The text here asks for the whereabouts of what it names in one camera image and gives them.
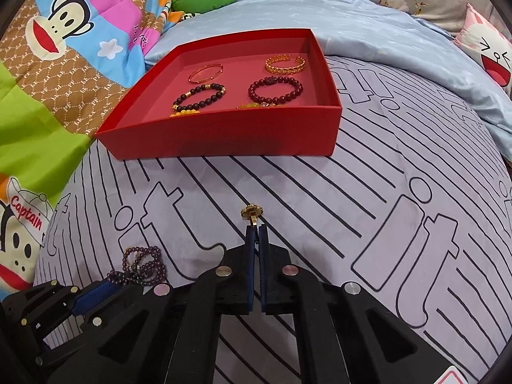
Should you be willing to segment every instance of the thin red bangle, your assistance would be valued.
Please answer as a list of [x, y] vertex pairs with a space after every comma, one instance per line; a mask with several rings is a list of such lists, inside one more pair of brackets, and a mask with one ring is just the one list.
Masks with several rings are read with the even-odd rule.
[[[210, 76], [209, 78], [200, 79], [199, 81], [192, 80], [192, 78], [195, 75], [197, 75], [199, 72], [201, 72], [202, 70], [205, 70], [205, 69], [210, 69], [210, 68], [220, 68], [220, 70], [217, 71], [212, 76]], [[194, 72], [192, 72], [192, 74], [188, 77], [188, 81], [191, 84], [202, 84], [203, 82], [211, 81], [212, 79], [217, 78], [217, 76], [219, 76], [222, 73], [223, 69], [224, 69], [224, 66], [222, 66], [220, 63], [212, 63], [211, 65], [201, 66], [199, 69], [196, 69]]]
[[[290, 93], [287, 93], [286, 95], [283, 95], [281, 97], [274, 97], [274, 98], [264, 98], [260, 97], [256, 93], [256, 88], [264, 85], [275, 85], [277, 83], [285, 83], [290, 84], [295, 88], [295, 91], [292, 91]], [[267, 76], [265, 79], [260, 79], [259, 81], [254, 81], [254, 83], [249, 86], [249, 98], [252, 99], [254, 102], [262, 103], [266, 102], [267, 104], [284, 104], [285, 102], [290, 102], [292, 99], [297, 98], [302, 92], [304, 91], [304, 88], [302, 87], [302, 84], [297, 80], [293, 78], [289, 78], [288, 76]]]

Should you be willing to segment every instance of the light blue blanket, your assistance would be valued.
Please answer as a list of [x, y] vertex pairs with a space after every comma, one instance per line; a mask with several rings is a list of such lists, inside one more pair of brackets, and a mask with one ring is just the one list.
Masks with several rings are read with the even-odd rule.
[[512, 161], [512, 102], [443, 34], [368, 0], [239, 0], [177, 24], [146, 56], [155, 64], [193, 40], [267, 28], [310, 28], [324, 54], [394, 66], [430, 79], [472, 105]]

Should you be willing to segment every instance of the gold ring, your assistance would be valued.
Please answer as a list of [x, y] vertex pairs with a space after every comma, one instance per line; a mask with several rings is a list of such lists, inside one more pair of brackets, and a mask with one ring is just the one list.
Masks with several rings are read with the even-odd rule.
[[273, 56], [265, 62], [265, 69], [271, 74], [292, 75], [304, 70], [304, 66], [306, 65], [306, 61], [300, 56], [297, 56], [295, 58], [295, 61], [298, 63], [297, 66], [290, 66], [289, 68], [276, 68], [275, 66], [272, 66], [272, 63], [282, 62], [285, 60], [290, 60], [290, 55]]

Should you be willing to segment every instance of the beaded bracelet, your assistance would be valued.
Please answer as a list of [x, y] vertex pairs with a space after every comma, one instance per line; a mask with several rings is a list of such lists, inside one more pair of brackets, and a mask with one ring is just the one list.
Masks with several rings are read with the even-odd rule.
[[[181, 105], [185, 99], [188, 97], [191, 97], [195, 93], [204, 91], [206, 89], [216, 89], [217, 93], [213, 94], [211, 97], [205, 99], [204, 101], [196, 102], [195, 104], [188, 104], [188, 105]], [[198, 110], [199, 108], [206, 107], [207, 105], [210, 105], [212, 102], [217, 101], [218, 99], [222, 98], [222, 96], [226, 93], [226, 87], [221, 84], [208, 84], [208, 85], [201, 85], [196, 86], [195, 88], [192, 88], [190, 91], [181, 94], [176, 101], [174, 101], [174, 104], [172, 104], [172, 109], [176, 112], [181, 111], [191, 111], [193, 109]]]
[[[128, 261], [130, 254], [136, 253], [133, 263]], [[145, 257], [153, 257], [152, 261], [142, 264]], [[162, 253], [158, 247], [129, 247], [123, 253], [123, 271], [112, 269], [107, 278], [114, 284], [139, 284], [155, 286], [166, 280], [166, 268], [162, 261]]]
[[[290, 84], [295, 88], [295, 91], [287, 93], [286, 95], [283, 95], [281, 97], [274, 98], [260, 97], [256, 93], [256, 88], [260, 86], [275, 85], [277, 83]], [[263, 107], [265, 107], [268, 104], [284, 104], [285, 102], [290, 102], [292, 99], [297, 98], [300, 94], [302, 94], [303, 91], [304, 88], [297, 79], [289, 78], [288, 76], [268, 76], [265, 79], [254, 81], [254, 83], [251, 86], [249, 86], [248, 93], [250, 99], [252, 99], [254, 102], [260, 103]]]

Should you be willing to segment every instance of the blue gripper pad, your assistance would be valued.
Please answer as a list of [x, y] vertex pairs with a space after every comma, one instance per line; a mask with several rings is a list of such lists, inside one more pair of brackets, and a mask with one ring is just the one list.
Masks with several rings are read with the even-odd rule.
[[265, 313], [267, 311], [267, 276], [266, 273], [270, 270], [270, 267], [266, 266], [267, 251], [268, 251], [268, 234], [267, 227], [260, 226], [259, 229], [259, 254], [260, 254], [260, 299], [261, 299], [261, 311]]
[[113, 284], [109, 281], [103, 281], [99, 286], [89, 292], [81, 294], [75, 301], [75, 307], [71, 311], [75, 316], [85, 315], [93, 310], [96, 306], [103, 303], [110, 296], [121, 290], [119, 284]]
[[247, 306], [249, 312], [254, 307], [254, 254], [256, 253], [256, 230], [248, 226], [245, 232], [245, 261], [247, 267], [245, 272], [247, 275]]

